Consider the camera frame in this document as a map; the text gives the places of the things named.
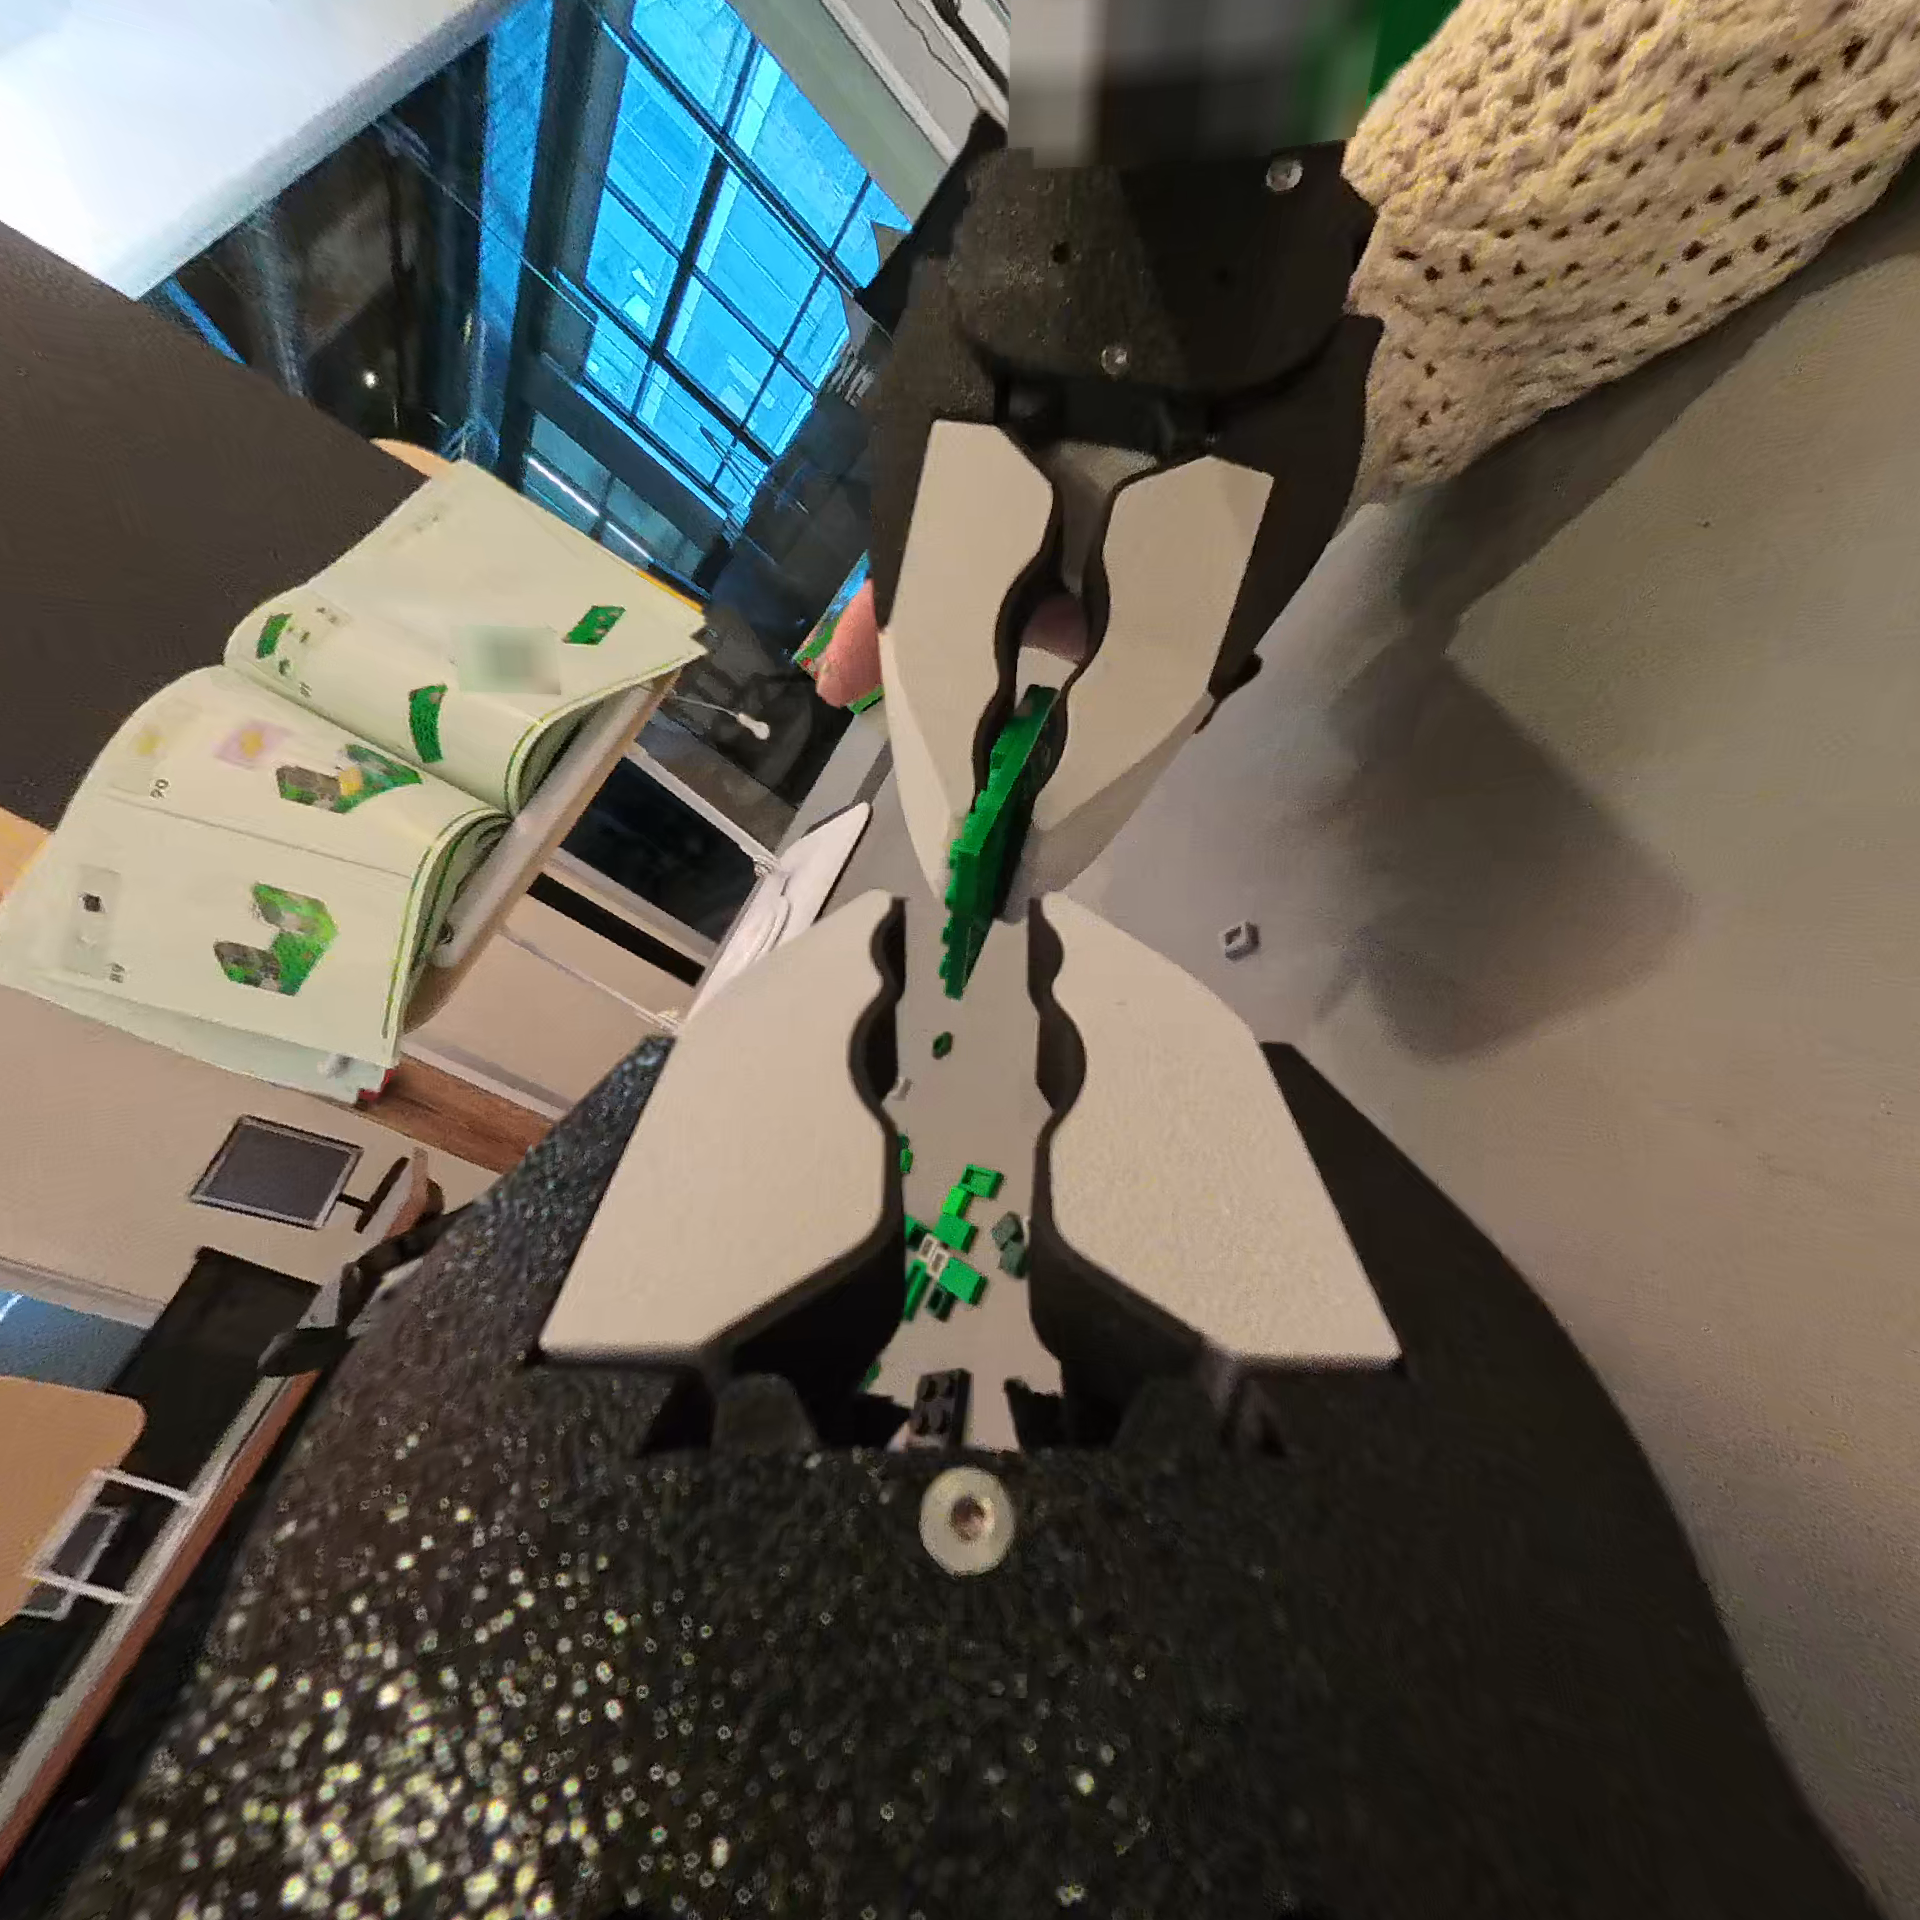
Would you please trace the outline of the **pile of lego pieces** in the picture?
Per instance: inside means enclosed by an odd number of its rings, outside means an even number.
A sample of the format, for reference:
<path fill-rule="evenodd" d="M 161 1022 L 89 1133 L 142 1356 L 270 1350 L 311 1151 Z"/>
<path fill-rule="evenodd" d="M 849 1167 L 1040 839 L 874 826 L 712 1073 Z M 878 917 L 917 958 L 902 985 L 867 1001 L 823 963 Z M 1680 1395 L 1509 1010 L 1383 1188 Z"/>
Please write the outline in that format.
<path fill-rule="evenodd" d="M 1040 1123 L 1019 1037 L 945 1003 L 885 1099 L 903 1177 L 903 1331 L 969 1326 L 1005 1292 L 1024 1306 Z"/>

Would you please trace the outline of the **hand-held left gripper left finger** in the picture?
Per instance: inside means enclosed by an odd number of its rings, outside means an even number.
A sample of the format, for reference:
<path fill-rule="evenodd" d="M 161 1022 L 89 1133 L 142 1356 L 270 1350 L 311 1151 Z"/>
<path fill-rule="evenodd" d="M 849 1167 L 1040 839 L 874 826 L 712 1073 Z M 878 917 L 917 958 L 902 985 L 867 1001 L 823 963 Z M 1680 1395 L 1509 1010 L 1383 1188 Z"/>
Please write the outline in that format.
<path fill-rule="evenodd" d="M 731 979 L 675 1041 L 537 1333 L 537 1380 L 690 1445 L 737 1419 L 887 1445 L 871 1373 L 906 1306 L 897 1084 L 906 900 L 870 891 Z"/>

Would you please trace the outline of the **black panel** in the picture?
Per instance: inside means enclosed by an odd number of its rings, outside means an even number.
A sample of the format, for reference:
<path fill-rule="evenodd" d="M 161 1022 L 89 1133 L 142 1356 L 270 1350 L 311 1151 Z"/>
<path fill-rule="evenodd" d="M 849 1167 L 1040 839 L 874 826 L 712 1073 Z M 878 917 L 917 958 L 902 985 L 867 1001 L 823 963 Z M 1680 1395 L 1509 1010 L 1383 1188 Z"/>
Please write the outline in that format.
<path fill-rule="evenodd" d="M 57 826 L 112 732 L 424 478 L 2 229 L 2 805 Z"/>

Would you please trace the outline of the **person's right forearm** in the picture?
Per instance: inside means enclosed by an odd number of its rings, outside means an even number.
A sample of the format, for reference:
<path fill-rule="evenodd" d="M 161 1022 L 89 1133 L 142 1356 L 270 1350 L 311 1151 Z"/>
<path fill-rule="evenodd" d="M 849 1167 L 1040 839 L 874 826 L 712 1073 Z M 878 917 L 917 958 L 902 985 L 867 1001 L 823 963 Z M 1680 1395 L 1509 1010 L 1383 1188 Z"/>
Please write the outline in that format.
<path fill-rule="evenodd" d="M 1454 7 L 1342 158 L 1383 324 L 1352 509 L 1728 323 L 1915 141 L 1915 3 Z"/>

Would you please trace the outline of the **tan chair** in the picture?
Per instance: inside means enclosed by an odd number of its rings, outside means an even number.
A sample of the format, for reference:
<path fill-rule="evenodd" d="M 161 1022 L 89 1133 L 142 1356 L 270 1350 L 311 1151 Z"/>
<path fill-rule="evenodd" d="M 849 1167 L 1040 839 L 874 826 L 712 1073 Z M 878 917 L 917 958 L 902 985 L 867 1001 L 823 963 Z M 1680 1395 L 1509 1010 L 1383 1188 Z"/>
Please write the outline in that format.
<path fill-rule="evenodd" d="M 136 1398 L 2 1377 L 2 1621 L 33 1596 L 33 1569 L 80 1511 L 89 1479 L 117 1469 L 146 1423 Z"/>

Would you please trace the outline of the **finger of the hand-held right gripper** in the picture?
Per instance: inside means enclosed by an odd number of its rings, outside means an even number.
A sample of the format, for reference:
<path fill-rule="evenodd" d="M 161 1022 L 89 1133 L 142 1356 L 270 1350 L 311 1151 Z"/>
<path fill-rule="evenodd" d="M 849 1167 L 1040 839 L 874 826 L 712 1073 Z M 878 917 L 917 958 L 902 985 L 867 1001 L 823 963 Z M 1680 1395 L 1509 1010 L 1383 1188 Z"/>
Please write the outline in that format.
<path fill-rule="evenodd" d="M 907 843 L 938 899 L 977 801 L 978 741 L 1010 702 L 1024 604 L 1054 562 L 1058 517 L 1053 479 L 1005 428 L 930 428 L 880 626 L 880 679 Z"/>
<path fill-rule="evenodd" d="M 1114 494 L 1093 570 L 1104 625 L 1063 690 L 1063 745 L 1016 863 L 1018 917 L 1097 861 L 1213 709 L 1271 489 L 1259 468 L 1203 458 Z"/>

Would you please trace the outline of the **green lego plate assembly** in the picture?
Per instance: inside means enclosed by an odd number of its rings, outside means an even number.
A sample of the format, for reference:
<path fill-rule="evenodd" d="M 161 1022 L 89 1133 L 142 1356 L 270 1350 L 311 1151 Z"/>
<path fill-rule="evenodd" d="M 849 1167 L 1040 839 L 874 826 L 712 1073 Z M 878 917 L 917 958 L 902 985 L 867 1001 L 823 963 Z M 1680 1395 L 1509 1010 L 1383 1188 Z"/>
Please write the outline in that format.
<path fill-rule="evenodd" d="M 967 991 L 977 959 L 1018 875 L 1035 797 L 1061 753 L 1054 719 L 1061 690 L 1032 686 L 998 732 L 986 785 L 949 845 L 939 981 L 951 1001 Z"/>

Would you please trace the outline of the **open instruction booklet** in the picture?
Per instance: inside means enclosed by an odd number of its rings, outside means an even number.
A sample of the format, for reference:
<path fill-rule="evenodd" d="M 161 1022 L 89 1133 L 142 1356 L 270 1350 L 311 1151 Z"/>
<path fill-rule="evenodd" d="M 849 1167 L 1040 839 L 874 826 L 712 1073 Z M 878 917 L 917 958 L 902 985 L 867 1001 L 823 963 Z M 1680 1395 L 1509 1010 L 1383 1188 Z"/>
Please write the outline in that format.
<path fill-rule="evenodd" d="M 6 899 L 11 991 L 357 1105 L 563 761 L 705 613 L 474 465 L 114 732 Z"/>

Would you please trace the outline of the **person's right hand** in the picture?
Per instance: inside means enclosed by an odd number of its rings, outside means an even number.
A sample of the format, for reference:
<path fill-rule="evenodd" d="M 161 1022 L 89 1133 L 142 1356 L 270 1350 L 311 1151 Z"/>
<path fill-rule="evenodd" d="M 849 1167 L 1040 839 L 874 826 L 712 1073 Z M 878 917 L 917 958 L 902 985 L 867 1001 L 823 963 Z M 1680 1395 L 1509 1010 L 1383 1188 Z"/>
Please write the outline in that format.
<path fill-rule="evenodd" d="M 874 580 L 864 580 L 833 625 L 816 686 L 829 707 L 858 710 L 880 698 L 880 683 L 880 625 Z"/>

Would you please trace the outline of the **large window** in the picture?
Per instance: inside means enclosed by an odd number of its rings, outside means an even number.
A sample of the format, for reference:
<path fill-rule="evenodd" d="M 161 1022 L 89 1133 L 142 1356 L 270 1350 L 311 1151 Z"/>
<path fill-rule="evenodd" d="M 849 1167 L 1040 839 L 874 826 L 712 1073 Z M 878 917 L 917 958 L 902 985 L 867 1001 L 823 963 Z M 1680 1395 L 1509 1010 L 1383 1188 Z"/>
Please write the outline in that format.
<path fill-rule="evenodd" d="M 906 226 L 742 4 L 510 4 L 142 303 L 706 591 Z"/>

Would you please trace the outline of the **clear book stand white base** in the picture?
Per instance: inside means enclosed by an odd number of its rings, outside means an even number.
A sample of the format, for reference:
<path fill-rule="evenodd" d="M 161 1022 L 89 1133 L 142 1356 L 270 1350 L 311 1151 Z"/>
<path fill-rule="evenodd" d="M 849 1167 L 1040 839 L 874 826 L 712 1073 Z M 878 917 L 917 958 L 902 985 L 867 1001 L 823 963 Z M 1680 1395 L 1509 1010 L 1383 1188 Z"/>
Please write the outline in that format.
<path fill-rule="evenodd" d="M 695 981 L 799 821 L 777 774 L 825 769 L 851 716 L 790 661 L 735 679 L 712 657 L 595 709 L 461 887 L 403 1018 L 441 1013 L 518 900 L 542 900 Z"/>

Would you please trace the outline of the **small monitor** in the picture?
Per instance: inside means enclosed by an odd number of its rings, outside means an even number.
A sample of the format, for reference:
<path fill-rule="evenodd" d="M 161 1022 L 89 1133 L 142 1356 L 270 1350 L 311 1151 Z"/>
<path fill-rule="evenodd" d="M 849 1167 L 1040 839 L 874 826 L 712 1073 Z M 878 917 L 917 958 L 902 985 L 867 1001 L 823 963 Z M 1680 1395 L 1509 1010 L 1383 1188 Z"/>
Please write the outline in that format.
<path fill-rule="evenodd" d="M 243 1115 L 186 1198 L 201 1209 L 318 1231 L 346 1199 L 365 1155 L 352 1140 Z"/>

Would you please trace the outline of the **wooden desk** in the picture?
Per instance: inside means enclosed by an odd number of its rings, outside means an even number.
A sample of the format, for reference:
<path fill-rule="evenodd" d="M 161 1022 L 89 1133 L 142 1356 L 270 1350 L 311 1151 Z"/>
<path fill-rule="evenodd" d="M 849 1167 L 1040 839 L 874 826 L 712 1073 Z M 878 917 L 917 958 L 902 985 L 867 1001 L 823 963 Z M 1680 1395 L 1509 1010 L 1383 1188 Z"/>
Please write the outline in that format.
<path fill-rule="evenodd" d="M 470 1070 L 435 1049 L 400 1054 L 360 1111 L 445 1156 L 501 1175 L 519 1165 L 559 1125 L 563 1113 L 529 1105 L 482 1070 Z"/>

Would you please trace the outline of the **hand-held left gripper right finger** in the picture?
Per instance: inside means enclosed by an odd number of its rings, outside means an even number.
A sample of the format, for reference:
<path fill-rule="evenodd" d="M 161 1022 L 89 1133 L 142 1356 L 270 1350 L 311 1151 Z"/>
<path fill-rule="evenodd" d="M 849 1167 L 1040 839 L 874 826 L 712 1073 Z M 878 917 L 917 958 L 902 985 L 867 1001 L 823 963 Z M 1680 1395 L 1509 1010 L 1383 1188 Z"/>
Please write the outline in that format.
<path fill-rule="evenodd" d="M 1038 1013 L 1029 1314 L 1067 1419 L 1154 1385 L 1234 1428 L 1285 1377 L 1382 1377 L 1402 1339 L 1255 1030 L 1067 897 L 1026 909 Z"/>

